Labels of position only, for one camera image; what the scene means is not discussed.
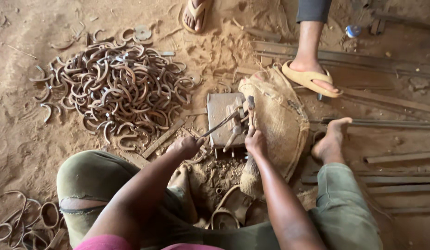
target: dirt floor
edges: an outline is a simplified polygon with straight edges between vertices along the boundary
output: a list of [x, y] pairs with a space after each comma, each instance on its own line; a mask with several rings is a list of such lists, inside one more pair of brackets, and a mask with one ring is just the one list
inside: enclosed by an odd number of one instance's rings
[[[231, 22], [232, 17], [242, 25], [280, 33], [282, 42], [297, 44], [297, 0], [214, 0], [209, 23], [202, 35], [192, 35], [182, 28], [179, 15], [185, 3], [169, 0], [0, 0], [0, 195], [7, 190], [18, 189], [41, 202], [56, 201], [56, 173], [62, 162], [74, 153], [101, 149], [106, 145], [102, 136], [94, 137], [82, 129], [77, 113], [69, 112], [61, 119], [45, 124], [45, 109], [32, 99], [41, 93], [41, 89], [28, 80], [38, 76], [35, 65], [46, 69], [47, 63], [57, 55], [68, 58], [85, 48], [83, 40], [61, 53], [49, 45], [66, 41], [71, 28], [81, 27], [79, 21], [86, 25], [86, 31], [103, 28], [106, 35], [119, 34], [138, 24], [150, 25], [154, 48], [175, 51], [174, 61], [184, 62], [188, 69], [203, 75], [204, 82], [192, 93], [194, 102], [189, 109], [204, 107], [208, 93], [223, 93], [225, 87], [218, 84], [220, 81], [231, 85], [235, 92], [238, 82], [233, 84], [229, 78], [237, 66], [260, 69], [259, 60], [253, 56], [249, 44], [251, 38]], [[373, 1], [373, 8], [430, 23], [430, 0], [380, 0]], [[375, 37], [368, 32], [371, 22], [370, 11], [362, 9], [359, 0], [334, 0], [320, 49], [380, 57], [388, 54], [393, 59], [430, 64], [430, 31], [388, 23], [385, 32]], [[347, 38], [342, 50], [340, 41], [345, 27], [350, 24], [362, 26], [363, 31], [356, 39]], [[8, 45], [35, 55], [37, 60]], [[410, 85], [419, 79], [347, 68], [328, 67], [328, 70], [337, 86], [363, 85], [369, 89], [383, 86], [388, 90], [372, 92], [430, 105], [430, 81], [424, 91], [414, 91]], [[310, 119], [351, 116], [430, 121], [429, 113], [357, 101], [350, 97], [323, 103], [318, 102], [316, 94], [311, 91], [301, 89], [297, 93]], [[205, 115], [196, 117], [192, 124], [200, 132], [207, 126]], [[311, 126], [312, 131], [317, 129], [318, 126]], [[172, 140], [153, 154], [153, 158], [161, 154]], [[321, 167], [309, 155], [311, 141], [309, 137], [290, 183], [296, 192], [310, 190], [312, 186], [301, 185], [299, 179]], [[114, 145], [109, 145], [107, 150], [118, 154]], [[353, 127], [349, 129], [344, 145], [344, 156], [353, 170], [430, 172], [430, 161], [380, 166], [368, 166], [362, 162], [363, 156], [419, 151], [430, 151], [430, 130]], [[238, 184], [241, 167], [245, 163], [244, 160], [212, 161], [213, 157], [209, 156], [191, 167], [192, 194], [203, 217], [213, 211], [229, 187]], [[221, 194], [216, 194], [212, 185], [207, 184], [211, 176], [213, 187], [220, 187]], [[429, 193], [373, 198], [384, 208], [430, 207]], [[0, 197], [0, 221], [19, 204], [16, 197]], [[260, 209], [258, 204], [256, 211], [251, 212], [250, 224], [266, 219], [266, 216], [259, 216], [262, 215]], [[379, 223], [385, 249], [430, 249], [430, 214], [395, 216], [393, 223], [376, 211], [374, 216]], [[0, 243], [0, 249], [6, 249], [3, 243]]]

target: hand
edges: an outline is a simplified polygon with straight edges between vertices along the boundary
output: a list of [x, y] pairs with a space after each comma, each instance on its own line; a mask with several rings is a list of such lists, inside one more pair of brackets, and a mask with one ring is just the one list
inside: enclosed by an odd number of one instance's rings
[[249, 132], [245, 138], [245, 148], [255, 158], [259, 156], [267, 157], [266, 137], [254, 126], [249, 126]]
[[206, 142], [207, 138], [200, 138], [198, 141], [192, 136], [178, 138], [172, 143], [166, 152], [176, 152], [184, 160], [189, 160], [196, 156], [199, 148]]

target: olive green pants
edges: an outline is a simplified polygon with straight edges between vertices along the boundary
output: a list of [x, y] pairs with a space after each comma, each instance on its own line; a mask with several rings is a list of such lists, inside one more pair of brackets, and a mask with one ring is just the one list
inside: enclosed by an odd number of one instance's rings
[[[58, 197], [60, 201], [86, 198], [108, 202], [138, 172], [139, 168], [110, 153], [80, 152], [69, 157], [59, 169]], [[346, 165], [323, 166], [318, 173], [318, 187], [317, 207], [308, 213], [329, 249], [381, 249], [376, 222]], [[61, 208], [72, 247], [79, 244], [103, 208]], [[194, 243], [225, 250], [279, 249], [270, 222], [235, 230], [204, 230], [184, 222], [185, 218], [186, 212], [178, 198], [166, 189], [162, 204], [142, 229], [142, 248]]]

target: blue object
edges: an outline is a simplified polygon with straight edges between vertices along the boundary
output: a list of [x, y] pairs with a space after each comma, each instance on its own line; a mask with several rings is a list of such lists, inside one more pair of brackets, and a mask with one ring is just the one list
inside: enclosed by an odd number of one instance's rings
[[357, 37], [362, 32], [362, 28], [358, 25], [348, 25], [346, 27], [346, 35], [350, 38]]

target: foot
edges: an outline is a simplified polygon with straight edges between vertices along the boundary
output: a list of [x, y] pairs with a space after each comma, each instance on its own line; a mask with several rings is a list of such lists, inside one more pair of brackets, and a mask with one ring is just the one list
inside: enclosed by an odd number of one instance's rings
[[[298, 72], [318, 72], [320, 74], [326, 74], [326, 72], [323, 70], [323, 68], [320, 66], [318, 61], [302, 61], [300, 59], [295, 58], [292, 63], [290, 63], [289, 68], [298, 71]], [[337, 88], [334, 88], [334, 86], [330, 83], [327, 83], [325, 81], [321, 80], [312, 80], [313, 83], [320, 86], [321, 88], [324, 88], [326, 90], [329, 90], [332, 93], [338, 93], [339, 90]]]
[[193, 203], [192, 196], [190, 195], [188, 175], [189, 174], [186, 167], [179, 167], [170, 178], [167, 188], [172, 190], [181, 201], [184, 210], [188, 214], [187, 222], [194, 224], [198, 219], [198, 214], [196, 213], [195, 204]]
[[[192, 0], [193, 7], [197, 8], [204, 1], [205, 0]], [[183, 20], [191, 29], [194, 29], [196, 32], [198, 32], [202, 27], [202, 20], [205, 14], [205, 12], [201, 13], [199, 16], [196, 17], [195, 20], [193, 15], [190, 13], [189, 6], [187, 6], [184, 10]]]
[[312, 156], [321, 159], [325, 165], [332, 162], [344, 164], [341, 143], [343, 142], [343, 134], [346, 132], [347, 125], [351, 122], [352, 118], [349, 117], [329, 122], [326, 136], [312, 148]]

